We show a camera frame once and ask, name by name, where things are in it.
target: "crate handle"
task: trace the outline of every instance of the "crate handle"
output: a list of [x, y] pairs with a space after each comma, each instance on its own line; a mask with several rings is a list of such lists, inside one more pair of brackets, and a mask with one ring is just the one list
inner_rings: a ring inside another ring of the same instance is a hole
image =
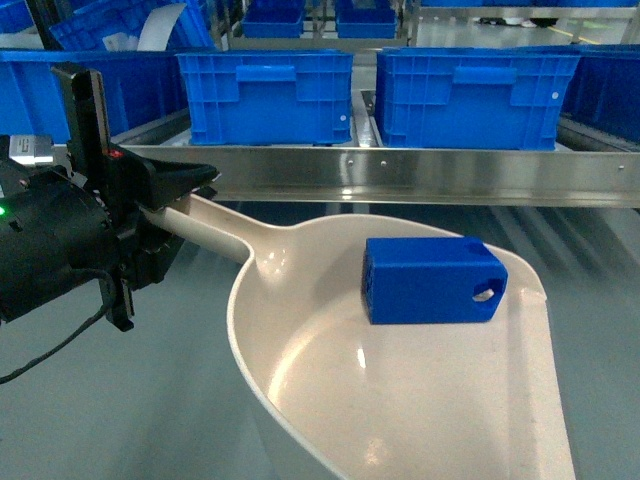
[[517, 68], [510, 67], [456, 67], [453, 83], [462, 85], [513, 85]]
[[238, 82], [295, 82], [296, 69], [293, 65], [238, 65]]

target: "scoop handle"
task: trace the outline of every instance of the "scoop handle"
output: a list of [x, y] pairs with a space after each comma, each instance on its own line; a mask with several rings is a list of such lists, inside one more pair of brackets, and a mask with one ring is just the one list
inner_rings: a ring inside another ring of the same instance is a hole
[[276, 228], [193, 194], [143, 213], [153, 225], [238, 263], [247, 261]]

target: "metal shelf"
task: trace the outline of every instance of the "metal shelf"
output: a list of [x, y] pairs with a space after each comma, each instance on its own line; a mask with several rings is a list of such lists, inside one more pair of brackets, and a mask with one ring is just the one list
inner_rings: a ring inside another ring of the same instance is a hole
[[557, 7], [420, 7], [418, 16], [430, 17], [535, 17], [535, 18], [618, 18], [631, 19], [635, 7], [629, 8], [557, 8]]
[[640, 32], [640, 8], [636, 7], [597, 7], [597, 8], [557, 8], [557, 7], [422, 7], [419, 0], [414, 2], [411, 19], [410, 44], [416, 45], [418, 23], [422, 17], [454, 18], [574, 18], [580, 20], [573, 33], [572, 43], [578, 43], [582, 30], [582, 21], [587, 19], [623, 19], [629, 20], [620, 43], [635, 43]]
[[[154, 135], [169, 138], [172, 128], [173, 134], [184, 129], [184, 122], [176, 117], [165, 124], [151, 124], [146, 132], [139, 128], [119, 135], [114, 141], [149, 158], [215, 165], [222, 172], [216, 183], [221, 200], [640, 207], [637, 145], [616, 142], [563, 120], [562, 135], [574, 144], [603, 151], [386, 148], [371, 116], [372, 92], [353, 93], [353, 141], [349, 144], [139, 144], [148, 143]], [[188, 134], [180, 137], [182, 143], [188, 142]], [[64, 151], [60, 146], [59, 153]]]

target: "white paper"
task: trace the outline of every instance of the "white paper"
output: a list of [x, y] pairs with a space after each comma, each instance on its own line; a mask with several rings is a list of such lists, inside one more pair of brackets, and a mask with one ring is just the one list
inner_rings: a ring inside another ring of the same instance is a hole
[[138, 47], [138, 37], [127, 35], [124, 32], [114, 33], [102, 38], [105, 48], [109, 52], [123, 52], [136, 50]]
[[174, 3], [153, 10], [142, 27], [138, 51], [164, 52], [173, 27], [186, 6], [185, 3]]

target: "black cable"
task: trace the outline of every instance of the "black cable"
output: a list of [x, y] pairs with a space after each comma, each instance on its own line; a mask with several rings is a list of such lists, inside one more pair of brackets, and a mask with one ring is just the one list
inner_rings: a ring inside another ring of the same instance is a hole
[[95, 315], [85, 320], [84, 323], [80, 325], [80, 327], [78, 327], [78, 329], [75, 332], [69, 335], [60, 344], [58, 344], [48, 352], [44, 353], [43, 355], [40, 355], [39, 357], [34, 358], [29, 363], [27, 363], [24, 367], [14, 370], [9, 375], [0, 377], [0, 385], [4, 383], [8, 383], [11, 380], [15, 380], [23, 373], [26, 373], [36, 365], [44, 362], [47, 358], [51, 357], [53, 354], [62, 350], [64, 347], [69, 345], [73, 340], [75, 340], [87, 328], [89, 328], [91, 325], [93, 325], [102, 317], [104, 317], [109, 311], [109, 309], [113, 306], [116, 300], [116, 285], [115, 283], [113, 283], [113, 278], [111, 278], [111, 275], [109, 275], [109, 272], [106, 272], [104, 270], [95, 270], [92, 268], [85, 268], [85, 269], [77, 270], [77, 273], [80, 276], [80, 279], [83, 280], [83, 282], [88, 282], [90, 280], [104, 280], [105, 282], [107, 282], [107, 286], [109, 288], [109, 299], [102, 304], [102, 306], [96, 312]]

